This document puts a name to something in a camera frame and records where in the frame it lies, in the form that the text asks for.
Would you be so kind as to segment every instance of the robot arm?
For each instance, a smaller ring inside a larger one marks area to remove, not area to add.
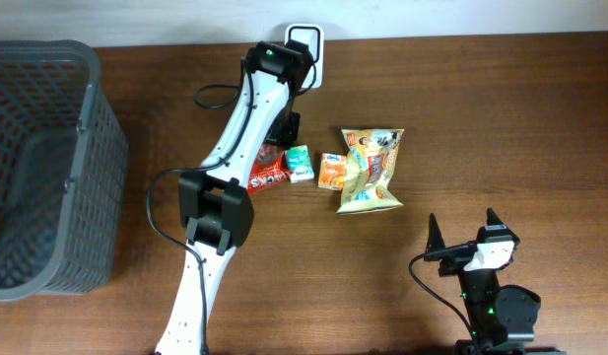
[[[311,28],[322,33],[319,27]],[[322,45],[316,43],[317,59]],[[207,323],[225,268],[253,222],[246,187],[257,152],[266,140],[288,146],[297,139],[299,115],[292,112],[292,105],[314,65],[308,45],[295,40],[284,47],[260,42],[242,63],[239,100],[223,135],[201,169],[184,171],[178,185],[186,245],[203,260],[206,313],[201,307],[199,264],[188,251],[157,354],[201,352],[201,321]]]

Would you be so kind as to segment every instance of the gray bin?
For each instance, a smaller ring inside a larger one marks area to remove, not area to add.
[[[0,41],[0,301],[108,282],[127,163],[91,48]]]

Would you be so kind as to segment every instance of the snack package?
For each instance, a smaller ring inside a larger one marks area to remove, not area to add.
[[[365,213],[402,206],[387,187],[393,177],[404,129],[343,129],[350,148],[341,208],[336,213]]]
[[[314,178],[314,170],[307,153],[307,146],[293,147],[286,152],[288,169],[293,171],[291,183],[305,181]]]
[[[251,168],[246,190],[248,194],[253,194],[288,178],[289,174],[290,171],[284,167],[284,150],[262,144]]]
[[[340,191],[345,180],[345,156],[323,153],[319,170],[319,187]]]

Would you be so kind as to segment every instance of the teal snack package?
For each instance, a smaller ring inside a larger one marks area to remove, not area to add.
[[[291,173],[291,183],[310,180],[314,178],[314,170],[307,146],[293,147],[286,152],[286,161]]]

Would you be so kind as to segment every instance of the white panel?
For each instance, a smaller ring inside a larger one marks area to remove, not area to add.
[[[327,39],[608,30],[608,0],[0,0],[0,39],[91,46],[281,41],[291,23]]]

